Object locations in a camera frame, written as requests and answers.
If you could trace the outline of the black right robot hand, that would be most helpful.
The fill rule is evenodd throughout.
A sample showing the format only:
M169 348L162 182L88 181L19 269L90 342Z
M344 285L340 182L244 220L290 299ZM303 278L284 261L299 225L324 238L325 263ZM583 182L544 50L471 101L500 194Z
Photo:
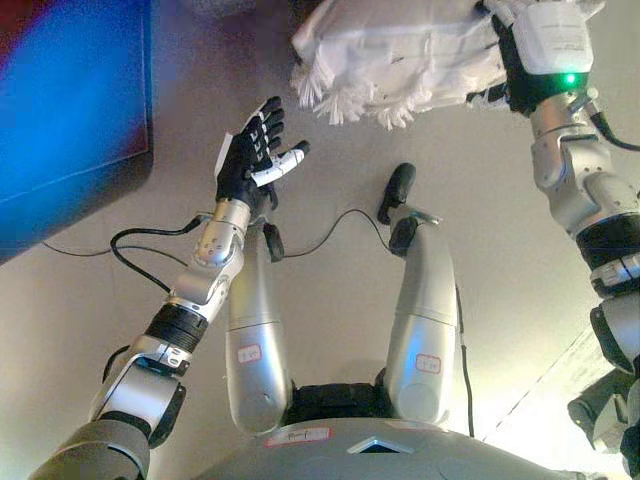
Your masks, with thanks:
M490 20L505 78L467 95L530 116L556 95L584 92L594 62L588 16L577 1L478 1Z

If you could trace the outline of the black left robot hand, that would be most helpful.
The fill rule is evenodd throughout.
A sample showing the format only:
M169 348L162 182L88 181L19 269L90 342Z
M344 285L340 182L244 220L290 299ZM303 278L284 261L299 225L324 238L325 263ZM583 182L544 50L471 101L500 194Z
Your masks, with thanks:
M238 200L253 212L264 206L278 207L275 182L296 168L311 150L306 140L280 149L284 117L281 98L270 97L249 116L242 130L225 142L216 174L218 202Z

